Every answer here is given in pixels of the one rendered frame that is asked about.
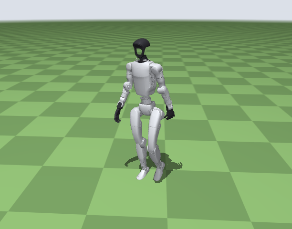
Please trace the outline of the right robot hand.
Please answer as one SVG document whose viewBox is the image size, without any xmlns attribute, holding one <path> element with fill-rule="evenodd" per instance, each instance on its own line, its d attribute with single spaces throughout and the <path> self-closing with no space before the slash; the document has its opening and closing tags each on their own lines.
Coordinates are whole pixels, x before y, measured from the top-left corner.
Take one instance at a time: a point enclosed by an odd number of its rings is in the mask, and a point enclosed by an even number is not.
<svg viewBox="0 0 292 229">
<path fill-rule="evenodd" d="M 115 112 L 115 117 L 114 117 L 114 119 L 115 119 L 115 121 L 116 121 L 117 123 L 119 123 L 119 122 L 121 121 L 121 120 L 119 119 L 120 111 L 121 111 L 121 109 L 123 108 L 123 107 L 121 107 L 121 105 L 122 105 L 122 103 L 119 102 L 118 105 L 117 105 L 117 110 L 116 110 L 116 112 Z"/>
</svg>

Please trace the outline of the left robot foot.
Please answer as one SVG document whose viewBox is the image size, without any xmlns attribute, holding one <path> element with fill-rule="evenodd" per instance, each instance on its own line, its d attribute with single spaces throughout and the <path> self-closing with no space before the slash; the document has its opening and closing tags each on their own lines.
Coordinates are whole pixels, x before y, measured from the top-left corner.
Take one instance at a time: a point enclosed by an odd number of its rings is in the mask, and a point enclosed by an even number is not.
<svg viewBox="0 0 292 229">
<path fill-rule="evenodd" d="M 154 174 L 154 180 L 155 181 L 159 181 L 162 177 L 162 174 L 163 174 L 163 169 L 165 167 L 165 163 L 163 161 L 161 161 L 161 164 L 162 164 L 162 167 L 160 169 L 160 167 L 158 167 L 155 171 L 155 174 Z"/>
</svg>

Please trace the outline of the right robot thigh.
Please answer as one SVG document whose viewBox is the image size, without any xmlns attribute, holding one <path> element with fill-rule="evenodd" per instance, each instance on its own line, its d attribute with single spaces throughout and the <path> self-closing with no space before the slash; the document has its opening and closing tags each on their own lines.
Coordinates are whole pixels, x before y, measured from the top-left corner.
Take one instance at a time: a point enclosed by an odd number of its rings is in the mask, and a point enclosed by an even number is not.
<svg viewBox="0 0 292 229">
<path fill-rule="evenodd" d="M 138 143 L 140 147 L 145 147 L 147 140 L 142 137 L 141 116 L 142 114 L 140 114 L 139 106 L 133 108 L 130 112 L 130 125 L 135 142 Z"/>
</svg>

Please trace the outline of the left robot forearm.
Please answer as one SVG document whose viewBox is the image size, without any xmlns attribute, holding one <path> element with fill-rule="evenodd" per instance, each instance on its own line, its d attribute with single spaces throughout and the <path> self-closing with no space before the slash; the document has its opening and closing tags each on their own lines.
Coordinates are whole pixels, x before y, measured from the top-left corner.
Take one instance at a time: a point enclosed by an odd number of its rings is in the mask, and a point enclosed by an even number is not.
<svg viewBox="0 0 292 229">
<path fill-rule="evenodd" d="M 163 87 L 163 92 L 164 92 L 164 94 L 161 94 L 161 95 L 165 101 L 166 106 L 168 107 L 168 110 L 173 109 L 172 101 L 170 100 L 171 98 L 169 96 L 169 91 L 166 88 L 166 86 Z"/>
</svg>

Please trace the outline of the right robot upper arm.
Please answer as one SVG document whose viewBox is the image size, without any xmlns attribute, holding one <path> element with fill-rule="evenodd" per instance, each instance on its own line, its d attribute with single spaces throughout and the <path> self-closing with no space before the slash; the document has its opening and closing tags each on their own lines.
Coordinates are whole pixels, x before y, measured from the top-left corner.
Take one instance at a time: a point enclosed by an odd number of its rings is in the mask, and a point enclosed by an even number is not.
<svg viewBox="0 0 292 229">
<path fill-rule="evenodd" d="M 131 90 L 133 86 L 133 77 L 132 77 L 132 70 L 131 70 L 132 62 L 126 64 L 126 78 L 127 82 L 124 83 L 123 87 L 126 90 Z"/>
</svg>

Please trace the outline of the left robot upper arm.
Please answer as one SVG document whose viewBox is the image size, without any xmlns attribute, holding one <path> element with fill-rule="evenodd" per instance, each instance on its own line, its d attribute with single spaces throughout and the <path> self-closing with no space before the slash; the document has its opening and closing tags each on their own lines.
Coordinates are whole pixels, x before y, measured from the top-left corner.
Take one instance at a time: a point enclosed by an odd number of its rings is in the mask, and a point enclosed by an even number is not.
<svg viewBox="0 0 292 229">
<path fill-rule="evenodd" d="M 165 79 L 164 79 L 164 75 L 163 75 L 162 66 L 158 63 L 152 63 L 152 64 L 150 64 L 149 67 L 150 67 L 152 74 L 155 75 L 157 83 L 159 84 L 159 87 L 157 87 L 157 92 L 159 94 L 164 94 L 163 87 L 166 85 L 165 85 Z"/>
</svg>

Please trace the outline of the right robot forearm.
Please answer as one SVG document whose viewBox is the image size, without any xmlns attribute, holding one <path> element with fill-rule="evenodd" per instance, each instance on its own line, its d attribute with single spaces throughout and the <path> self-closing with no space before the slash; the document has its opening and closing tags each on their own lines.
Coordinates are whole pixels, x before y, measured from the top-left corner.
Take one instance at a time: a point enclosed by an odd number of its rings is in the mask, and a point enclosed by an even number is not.
<svg viewBox="0 0 292 229">
<path fill-rule="evenodd" d="M 122 95 L 121 95 L 121 97 L 120 97 L 120 100 L 119 100 L 119 102 L 121 102 L 122 103 L 122 105 L 121 105 L 121 107 L 123 107 L 124 105 L 125 105 L 125 102 L 126 102 L 126 100 L 127 100 L 127 97 L 128 97 L 128 95 L 129 95 L 129 90 L 126 90 L 124 87 L 123 87 L 123 91 L 122 91 Z M 118 103 L 119 103 L 118 102 Z M 118 104 L 117 103 L 117 104 Z"/>
</svg>

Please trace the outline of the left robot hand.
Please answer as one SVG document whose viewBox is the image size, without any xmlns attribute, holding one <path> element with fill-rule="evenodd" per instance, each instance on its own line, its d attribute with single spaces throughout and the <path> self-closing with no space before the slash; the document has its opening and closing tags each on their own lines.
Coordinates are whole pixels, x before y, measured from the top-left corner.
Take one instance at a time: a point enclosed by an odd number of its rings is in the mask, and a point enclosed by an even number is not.
<svg viewBox="0 0 292 229">
<path fill-rule="evenodd" d="M 171 110 L 168 110 L 168 107 L 166 106 L 166 109 L 167 109 L 167 114 L 166 114 L 166 116 L 164 117 L 164 118 L 166 118 L 167 120 L 168 119 L 171 119 L 171 118 L 173 118 L 173 116 L 175 117 L 175 114 L 174 114 L 174 111 L 173 111 L 173 109 L 171 109 Z"/>
</svg>

